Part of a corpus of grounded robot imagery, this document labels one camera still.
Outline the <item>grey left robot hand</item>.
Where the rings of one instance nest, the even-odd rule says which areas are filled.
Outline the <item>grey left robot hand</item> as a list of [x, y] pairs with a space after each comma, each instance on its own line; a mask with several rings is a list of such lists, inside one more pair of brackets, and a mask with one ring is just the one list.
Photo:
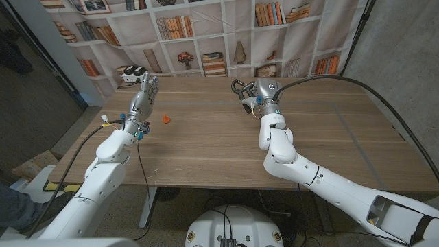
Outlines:
[[123, 79], [125, 82], [136, 82], [138, 80], [141, 83], [141, 88], [132, 98], [128, 114], [120, 126], [120, 130], [141, 139], [143, 134], [150, 131], [147, 118], [153, 111], [154, 100], [159, 90], [158, 78], [156, 76], [151, 77], [150, 73], [145, 71], [143, 75], [135, 72], [131, 74], [124, 73]]

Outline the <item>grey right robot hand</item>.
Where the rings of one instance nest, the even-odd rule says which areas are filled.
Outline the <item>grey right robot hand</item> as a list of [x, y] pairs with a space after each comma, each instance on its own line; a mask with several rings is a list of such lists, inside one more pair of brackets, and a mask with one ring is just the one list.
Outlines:
[[279, 104], [273, 97], [281, 87], [281, 83], [276, 80], [258, 78], [239, 89], [239, 99], [248, 113], [257, 109], [260, 117], [271, 113], [280, 114]]

